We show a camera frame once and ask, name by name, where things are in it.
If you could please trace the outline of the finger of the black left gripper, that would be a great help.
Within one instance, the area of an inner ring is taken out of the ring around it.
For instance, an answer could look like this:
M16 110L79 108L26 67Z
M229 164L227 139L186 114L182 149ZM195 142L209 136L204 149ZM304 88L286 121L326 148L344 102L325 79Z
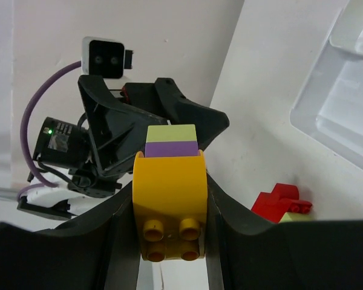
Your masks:
M158 78L154 89L160 102L157 115L168 119L171 124L194 124L199 149L205 150L229 127L229 118L224 112L186 98L173 79Z

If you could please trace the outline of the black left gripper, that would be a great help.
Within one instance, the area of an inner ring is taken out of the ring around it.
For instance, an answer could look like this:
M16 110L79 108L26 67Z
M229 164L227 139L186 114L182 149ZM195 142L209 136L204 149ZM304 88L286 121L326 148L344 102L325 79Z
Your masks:
M146 143L148 126L167 124L159 117L153 83L126 83L113 95L101 76L81 75L78 87L88 128L45 119L31 161L45 171L68 169L68 188L94 198L114 194L131 173L136 153Z

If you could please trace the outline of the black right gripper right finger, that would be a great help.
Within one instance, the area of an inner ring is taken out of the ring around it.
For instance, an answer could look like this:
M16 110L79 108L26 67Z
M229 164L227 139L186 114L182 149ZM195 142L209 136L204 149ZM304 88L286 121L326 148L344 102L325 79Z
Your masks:
M208 178L211 289L363 289L363 221L271 223Z

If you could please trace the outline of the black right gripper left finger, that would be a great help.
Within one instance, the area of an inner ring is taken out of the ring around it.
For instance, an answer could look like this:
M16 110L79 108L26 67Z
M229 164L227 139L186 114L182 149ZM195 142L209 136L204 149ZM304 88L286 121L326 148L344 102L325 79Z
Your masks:
M0 289L135 289L132 185L55 229L0 222Z

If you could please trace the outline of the lavender half-round brick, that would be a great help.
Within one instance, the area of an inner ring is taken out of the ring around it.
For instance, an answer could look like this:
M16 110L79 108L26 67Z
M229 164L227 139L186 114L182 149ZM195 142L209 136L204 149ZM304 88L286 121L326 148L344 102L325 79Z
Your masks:
M145 157L199 156L196 141L150 142L145 145Z

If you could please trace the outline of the lime green half-round brick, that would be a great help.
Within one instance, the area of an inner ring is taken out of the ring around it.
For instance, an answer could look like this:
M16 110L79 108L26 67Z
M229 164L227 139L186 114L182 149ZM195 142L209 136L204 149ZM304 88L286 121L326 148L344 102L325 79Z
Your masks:
M146 142L197 141L194 124L167 124L148 126Z

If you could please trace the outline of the yellow butterfly print brick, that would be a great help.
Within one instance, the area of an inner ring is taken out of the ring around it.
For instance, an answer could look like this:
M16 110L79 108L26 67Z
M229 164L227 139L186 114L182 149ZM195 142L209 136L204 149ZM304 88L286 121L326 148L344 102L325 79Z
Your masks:
M208 178L202 150L195 156L153 158L138 152L132 204L144 260L204 257Z

